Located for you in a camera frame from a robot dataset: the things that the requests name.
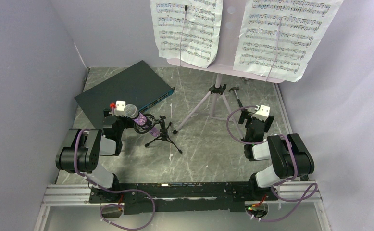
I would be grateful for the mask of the dark network switch box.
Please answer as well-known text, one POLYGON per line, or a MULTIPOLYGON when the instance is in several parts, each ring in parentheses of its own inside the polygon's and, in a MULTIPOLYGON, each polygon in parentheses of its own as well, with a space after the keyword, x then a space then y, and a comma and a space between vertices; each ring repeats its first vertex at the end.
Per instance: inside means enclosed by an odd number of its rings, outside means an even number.
POLYGON ((108 78, 100 84, 75 96, 75 100, 94 128, 101 129, 103 110, 119 100, 133 104, 145 112, 174 92, 145 61, 108 78))

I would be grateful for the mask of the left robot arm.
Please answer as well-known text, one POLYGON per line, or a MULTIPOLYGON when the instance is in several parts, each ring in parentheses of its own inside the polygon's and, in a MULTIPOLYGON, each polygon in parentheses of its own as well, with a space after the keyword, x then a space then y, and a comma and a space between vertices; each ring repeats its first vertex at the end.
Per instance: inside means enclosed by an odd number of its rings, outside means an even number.
POLYGON ((70 129, 56 155, 58 170, 76 173, 95 188, 120 190, 119 180, 101 163, 100 156, 119 156, 122 151, 122 135, 135 122, 123 115, 114 115, 108 109, 103 111, 102 129, 70 129))

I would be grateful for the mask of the sheet music page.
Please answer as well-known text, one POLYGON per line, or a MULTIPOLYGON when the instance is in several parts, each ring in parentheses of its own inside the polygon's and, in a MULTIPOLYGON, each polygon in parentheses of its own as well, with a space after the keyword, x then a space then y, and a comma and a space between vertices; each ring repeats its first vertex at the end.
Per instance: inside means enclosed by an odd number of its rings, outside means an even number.
POLYGON ((158 55, 207 68, 215 60, 222 22, 221 0, 151 0, 158 55))
POLYGON ((233 69, 283 81, 300 80, 341 0, 249 0, 233 69))

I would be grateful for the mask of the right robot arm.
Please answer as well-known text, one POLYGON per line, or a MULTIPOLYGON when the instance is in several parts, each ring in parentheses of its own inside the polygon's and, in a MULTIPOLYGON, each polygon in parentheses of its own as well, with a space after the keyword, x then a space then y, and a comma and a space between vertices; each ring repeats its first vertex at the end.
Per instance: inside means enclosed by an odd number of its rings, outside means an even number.
POLYGON ((239 124, 245 124, 244 156, 250 161, 270 160, 271 165, 254 173, 249 183, 256 190, 269 188, 283 180, 309 175, 315 170, 314 160, 300 135, 264 137, 274 120, 269 107, 256 112, 241 110, 239 124))

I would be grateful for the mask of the black mini tripod mic stand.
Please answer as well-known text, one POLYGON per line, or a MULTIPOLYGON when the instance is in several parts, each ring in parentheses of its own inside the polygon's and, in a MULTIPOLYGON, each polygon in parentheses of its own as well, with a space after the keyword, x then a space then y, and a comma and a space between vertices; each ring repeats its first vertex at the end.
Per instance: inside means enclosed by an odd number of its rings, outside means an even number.
POLYGON ((172 124, 172 122, 169 122, 169 125, 166 126, 166 122, 165 122, 165 119, 166 117, 163 116, 163 115, 160 115, 159 116, 159 119, 156 119, 156 125, 155 125, 155 128, 157 128, 159 131, 160 131, 160 134, 158 137, 154 138, 153 140, 151 140, 150 142, 146 143, 144 146, 147 148, 149 147, 150 144, 152 144, 154 141, 158 141, 158 140, 161 140, 161 141, 166 141, 166 142, 169 142, 170 144, 172 144, 180 154, 182 154, 182 150, 179 149, 177 147, 177 145, 171 140, 170 138, 170 135, 169 135, 169 128, 172 124))

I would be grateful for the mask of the pink music stand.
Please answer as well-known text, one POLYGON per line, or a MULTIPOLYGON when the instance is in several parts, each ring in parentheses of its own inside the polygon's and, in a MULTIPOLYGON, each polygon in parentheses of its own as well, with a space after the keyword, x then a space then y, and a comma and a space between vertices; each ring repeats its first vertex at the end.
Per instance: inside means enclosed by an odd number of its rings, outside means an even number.
MULTIPOLYGON (((187 67, 191 69, 196 70, 202 70, 202 71, 208 71, 213 72, 217 74, 215 87, 220 88, 222 77, 223 75, 230 75, 230 76, 236 76, 236 77, 243 77, 248 79, 254 79, 254 80, 261 80, 266 81, 270 83, 282 83, 283 80, 277 79, 277 78, 271 78, 271 77, 262 77, 256 74, 247 73, 243 71, 236 71, 233 70, 233 64, 235 60, 235 54, 236 49, 238 46, 238 39, 241 29, 241 24, 244 16, 244 11, 246 9, 246 2, 247 0, 223 0, 223 13, 222 13, 222 20, 221 20, 221 29, 220 29, 220 36, 219 36, 219 45, 218 45, 218 51, 217 55, 207 68, 200 68, 191 64, 187 64, 183 61, 181 61, 178 58, 172 58, 167 59, 167 62, 170 65, 178 65, 182 67, 187 67), (233 13, 230 13, 229 9, 235 8, 235 11, 233 13)), ((217 99, 219 96, 224 101, 225 106, 227 107, 229 112, 231 111, 231 107, 227 101, 227 98, 225 96, 225 93, 219 94, 219 93, 212 93, 208 91, 208 93, 201 99, 201 101, 192 109, 192 111, 186 116, 186 118, 178 125, 177 128, 173 131, 173 134, 177 134, 184 124, 192 117, 194 113, 197 112, 198 108, 207 100, 210 96, 213 96, 211 108, 209 113, 199 113, 202 115, 209 116, 209 118, 212 119, 218 119, 222 121, 228 120, 224 118, 218 118, 214 117, 215 112, 215 105, 217 102, 217 99)))

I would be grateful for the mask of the purple glitter microphone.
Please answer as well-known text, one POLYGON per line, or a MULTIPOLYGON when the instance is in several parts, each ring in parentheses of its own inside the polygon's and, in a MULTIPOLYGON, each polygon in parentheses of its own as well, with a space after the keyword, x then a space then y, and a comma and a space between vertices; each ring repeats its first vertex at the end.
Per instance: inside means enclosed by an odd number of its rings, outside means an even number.
POLYGON ((134 121, 134 130, 136 133, 149 133, 155 138, 159 136, 160 131, 155 128, 156 118, 153 115, 142 114, 133 104, 127 104, 124 107, 124 115, 134 121))

